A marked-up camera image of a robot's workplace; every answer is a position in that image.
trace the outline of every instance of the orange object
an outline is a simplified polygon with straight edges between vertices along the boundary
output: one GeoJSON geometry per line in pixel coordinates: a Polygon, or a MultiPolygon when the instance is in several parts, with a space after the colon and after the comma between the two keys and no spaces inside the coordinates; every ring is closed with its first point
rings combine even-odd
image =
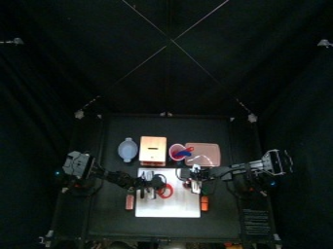
{"type": "Polygon", "coordinates": [[[200,202],[202,202],[202,211],[208,211],[208,197],[202,196],[200,202]]]}

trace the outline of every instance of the black curtain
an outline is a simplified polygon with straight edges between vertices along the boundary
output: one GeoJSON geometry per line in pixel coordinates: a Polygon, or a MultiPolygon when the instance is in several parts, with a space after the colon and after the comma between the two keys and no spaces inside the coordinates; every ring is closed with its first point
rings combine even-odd
{"type": "Polygon", "coordinates": [[[331,248],[333,51],[318,56],[262,115],[266,149],[286,149],[294,174],[281,178],[273,207],[283,248],[331,248]]]}
{"type": "Polygon", "coordinates": [[[73,113],[20,46],[0,47],[0,86],[0,248],[37,248],[51,228],[73,113]]]}

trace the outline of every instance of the cardboard box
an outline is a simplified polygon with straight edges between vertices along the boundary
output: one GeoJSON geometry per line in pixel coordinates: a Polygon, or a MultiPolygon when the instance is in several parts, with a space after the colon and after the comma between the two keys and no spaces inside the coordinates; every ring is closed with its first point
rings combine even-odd
{"type": "Polygon", "coordinates": [[[166,166],[167,138],[156,136],[140,137],[140,164],[146,166],[166,166]]]}

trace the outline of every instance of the black wall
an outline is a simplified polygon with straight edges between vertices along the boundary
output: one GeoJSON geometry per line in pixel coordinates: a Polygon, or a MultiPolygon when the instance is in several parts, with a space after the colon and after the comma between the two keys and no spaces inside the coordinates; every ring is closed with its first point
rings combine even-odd
{"type": "Polygon", "coordinates": [[[274,195],[275,223],[286,248],[331,248],[333,51],[322,50],[262,115],[266,149],[286,149],[294,174],[274,195]]]}

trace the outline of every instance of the black backdrop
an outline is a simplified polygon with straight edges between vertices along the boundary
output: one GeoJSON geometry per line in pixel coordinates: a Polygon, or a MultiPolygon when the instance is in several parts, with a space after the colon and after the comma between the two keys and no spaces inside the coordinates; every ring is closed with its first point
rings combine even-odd
{"type": "Polygon", "coordinates": [[[287,149],[295,163],[274,195],[286,248],[331,247],[333,49],[315,46],[331,38],[331,1],[0,7],[0,41],[24,40],[0,46],[0,247],[33,248],[49,229],[73,112],[97,95],[89,111],[230,117],[247,115],[239,99],[263,148],[287,149]]]}

